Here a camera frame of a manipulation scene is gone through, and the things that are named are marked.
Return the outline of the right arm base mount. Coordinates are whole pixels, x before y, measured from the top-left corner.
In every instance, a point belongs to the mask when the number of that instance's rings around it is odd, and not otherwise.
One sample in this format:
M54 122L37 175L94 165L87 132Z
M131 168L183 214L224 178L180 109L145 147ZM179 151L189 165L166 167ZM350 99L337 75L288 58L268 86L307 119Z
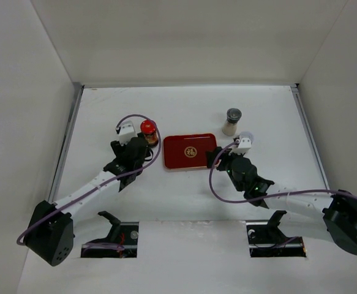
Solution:
M306 257L303 238L287 237L279 228L286 211L276 211L269 220L246 222L249 254L252 258Z

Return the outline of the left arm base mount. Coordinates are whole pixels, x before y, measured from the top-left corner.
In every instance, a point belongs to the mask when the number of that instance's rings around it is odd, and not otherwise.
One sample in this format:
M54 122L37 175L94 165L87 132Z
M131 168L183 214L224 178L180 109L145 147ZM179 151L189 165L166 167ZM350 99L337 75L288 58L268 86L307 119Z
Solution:
M121 222L107 211L98 212L111 227L106 237L83 244L81 258L137 258L140 224Z

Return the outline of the silver-lid spice jar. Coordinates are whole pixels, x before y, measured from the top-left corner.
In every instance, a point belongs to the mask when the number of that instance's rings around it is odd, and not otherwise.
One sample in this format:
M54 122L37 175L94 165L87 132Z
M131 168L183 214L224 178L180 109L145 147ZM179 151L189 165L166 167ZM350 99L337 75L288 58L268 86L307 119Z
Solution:
M252 143L254 142L254 135L249 131L244 131L239 134L239 139L248 138Z

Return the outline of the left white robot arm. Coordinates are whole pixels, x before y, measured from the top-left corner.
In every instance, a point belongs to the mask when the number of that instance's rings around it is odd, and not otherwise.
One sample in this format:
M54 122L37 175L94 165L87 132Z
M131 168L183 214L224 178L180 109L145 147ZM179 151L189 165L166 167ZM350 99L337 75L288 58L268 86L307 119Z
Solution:
M113 141L111 147L115 158L89 183L54 203L44 200L34 208L18 243L50 266L62 263L72 250L77 222L102 213L142 173L146 159L152 154L148 142L141 137L133 137L124 145Z

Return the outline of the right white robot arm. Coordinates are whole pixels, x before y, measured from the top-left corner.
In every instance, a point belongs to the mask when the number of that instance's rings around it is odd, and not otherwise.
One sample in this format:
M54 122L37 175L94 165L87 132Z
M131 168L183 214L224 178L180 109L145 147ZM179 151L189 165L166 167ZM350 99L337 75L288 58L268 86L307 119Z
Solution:
M231 145L206 152L206 164L210 173L217 170L228 175L243 194L240 204L274 210L266 224L250 225L251 243L270 244L265 251L275 252L308 236L357 255L357 196L346 190L294 190L278 185L259 176L256 166Z

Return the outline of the tall red-cap sauce bottle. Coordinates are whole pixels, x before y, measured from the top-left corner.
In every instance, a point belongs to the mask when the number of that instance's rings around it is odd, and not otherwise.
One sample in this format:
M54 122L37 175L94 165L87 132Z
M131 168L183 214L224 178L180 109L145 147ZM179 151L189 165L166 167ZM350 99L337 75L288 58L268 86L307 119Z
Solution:
M144 120L140 124L140 130L150 147L155 147L158 144L159 139L157 136L156 128L150 120Z

